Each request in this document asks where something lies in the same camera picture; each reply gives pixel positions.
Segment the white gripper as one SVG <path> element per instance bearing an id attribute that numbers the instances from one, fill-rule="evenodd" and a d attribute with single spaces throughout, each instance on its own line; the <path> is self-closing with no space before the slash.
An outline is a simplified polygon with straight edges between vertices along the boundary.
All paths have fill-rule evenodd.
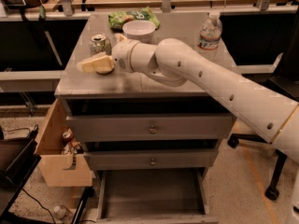
<path id="1" fill-rule="evenodd" d="M 112 48 L 112 57 L 101 52 L 78 62 L 76 68 L 83 73 L 96 72 L 98 74 L 108 74 L 113 71 L 116 65 L 125 72 L 133 73 L 131 55 L 135 46 L 139 44 L 139 41 L 127 39 L 121 33 L 116 33 L 114 36 L 117 44 Z"/>

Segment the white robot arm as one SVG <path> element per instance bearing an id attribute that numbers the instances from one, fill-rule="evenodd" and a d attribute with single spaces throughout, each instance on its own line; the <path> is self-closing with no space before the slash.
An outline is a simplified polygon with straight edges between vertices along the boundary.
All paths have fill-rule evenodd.
<path id="1" fill-rule="evenodd" d="M 299 162 L 299 103 L 213 63 L 184 42 L 167 38 L 151 45 L 123 38 L 110 55 L 98 53 L 78 62 L 76 68 L 106 72 L 113 65 L 171 87 L 194 83 L 264 141 Z"/>

